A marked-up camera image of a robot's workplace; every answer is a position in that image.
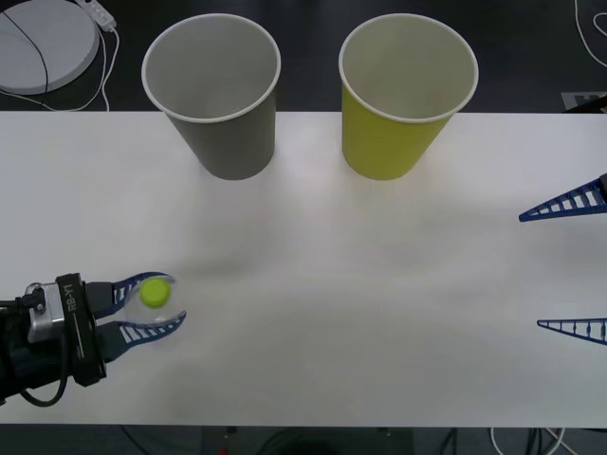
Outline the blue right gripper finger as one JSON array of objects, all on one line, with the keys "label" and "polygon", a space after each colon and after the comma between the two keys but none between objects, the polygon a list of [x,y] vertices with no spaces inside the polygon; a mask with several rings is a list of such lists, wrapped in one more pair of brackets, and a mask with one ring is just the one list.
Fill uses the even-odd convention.
[{"label": "blue right gripper finger", "polygon": [[562,335],[606,345],[606,318],[538,319],[537,325]]},{"label": "blue right gripper finger", "polygon": [[606,174],[519,215],[521,223],[606,212]]}]

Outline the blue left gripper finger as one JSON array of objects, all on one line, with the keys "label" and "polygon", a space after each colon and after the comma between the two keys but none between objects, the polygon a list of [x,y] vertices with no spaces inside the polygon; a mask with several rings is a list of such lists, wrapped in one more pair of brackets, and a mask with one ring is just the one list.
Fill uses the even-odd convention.
[{"label": "blue left gripper finger", "polygon": [[84,291],[95,319],[124,311],[128,319],[166,319],[161,313],[176,299],[176,279],[166,273],[138,273],[118,282],[86,282]]},{"label": "blue left gripper finger", "polygon": [[96,338],[101,358],[109,363],[130,349],[161,340],[174,333],[187,317],[182,311],[177,316],[154,323],[138,323],[113,320],[97,328]]}]

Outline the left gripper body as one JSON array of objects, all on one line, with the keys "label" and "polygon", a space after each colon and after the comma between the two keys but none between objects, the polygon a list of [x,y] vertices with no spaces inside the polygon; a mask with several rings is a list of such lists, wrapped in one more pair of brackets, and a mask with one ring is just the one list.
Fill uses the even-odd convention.
[{"label": "left gripper body", "polygon": [[64,326],[72,353],[70,371],[75,382],[91,386],[106,377],[105,363],[88,308],[81,276],[67,274],[56,279],[64,310]]}]

